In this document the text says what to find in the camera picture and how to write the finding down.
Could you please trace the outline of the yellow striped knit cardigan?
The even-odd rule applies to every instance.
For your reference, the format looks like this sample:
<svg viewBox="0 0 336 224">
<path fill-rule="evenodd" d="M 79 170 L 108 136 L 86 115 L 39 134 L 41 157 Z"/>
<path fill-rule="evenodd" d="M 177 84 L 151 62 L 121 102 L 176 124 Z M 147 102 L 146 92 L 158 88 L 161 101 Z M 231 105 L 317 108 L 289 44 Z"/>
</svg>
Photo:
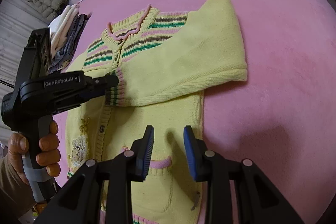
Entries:
<svg viewBox="0 0 336 224">
<path fill-rule="evenodd" d="M 202 186 L 190 176 L 183 129 L 202 137 L 207 88 L 247 79 L 243 38 L 230 0 L 197 11 L 153 6 L 110 23 L 70 65 L 118 85 L 72 109 L 66 121 L 68 176 L 88 159 L 107 161 L 154 127 L 149 174 L 131 186 L 134 223 L 197 223 Z"/>
</svg>

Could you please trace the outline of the white folded fleece garment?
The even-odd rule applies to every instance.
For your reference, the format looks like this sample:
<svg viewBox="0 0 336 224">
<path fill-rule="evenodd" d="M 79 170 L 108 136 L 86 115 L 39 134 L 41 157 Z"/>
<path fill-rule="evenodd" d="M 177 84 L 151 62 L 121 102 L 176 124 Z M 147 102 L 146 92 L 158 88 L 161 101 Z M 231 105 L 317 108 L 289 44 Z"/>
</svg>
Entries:
<svg viewBox="0 0 336 224">
<path fill-rule="evenodd" d="M 51 57 L 64 45 L 68 30 L 79 14 L 79 5 L 68 5 L 63 12 L 49 25 L 51 29 Z"/>
</svg>

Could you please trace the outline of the folded blue jeans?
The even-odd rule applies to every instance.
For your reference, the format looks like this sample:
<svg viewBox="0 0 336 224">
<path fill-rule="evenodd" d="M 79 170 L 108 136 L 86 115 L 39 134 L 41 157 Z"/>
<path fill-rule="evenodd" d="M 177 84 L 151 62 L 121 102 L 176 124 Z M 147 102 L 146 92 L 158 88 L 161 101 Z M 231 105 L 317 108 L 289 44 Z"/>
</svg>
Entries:
<svg viewBox="0 0 336 224">
<path fill-rule="evenodd" d="M 49 74 L 61 71 L 69 65 L 89 17 L 89 15 L 80 14 L 74 18 L 66 34 L 65 43 L 57 50 L 56 55 L 52 58 Z"/>
</svg>

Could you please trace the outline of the pink bed sheet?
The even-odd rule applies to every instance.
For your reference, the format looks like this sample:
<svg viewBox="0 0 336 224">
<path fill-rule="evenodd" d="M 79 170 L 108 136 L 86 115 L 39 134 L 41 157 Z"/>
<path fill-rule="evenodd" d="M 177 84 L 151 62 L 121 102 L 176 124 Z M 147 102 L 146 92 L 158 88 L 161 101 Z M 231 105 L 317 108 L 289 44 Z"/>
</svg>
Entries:
<svg viewBox="0 0 336 224">
<path fill-rule="evenodd" d="M 147 5 L 197 10 L 206 0 L 84 0 L 78 53 Z M 246 84 L 206 91 L 204 133 L 228 159 L 250 158 L 305 223 L 335 195 L 335 11 L 327 0 L 231 0 L 243 34 Z"/>
</svg>

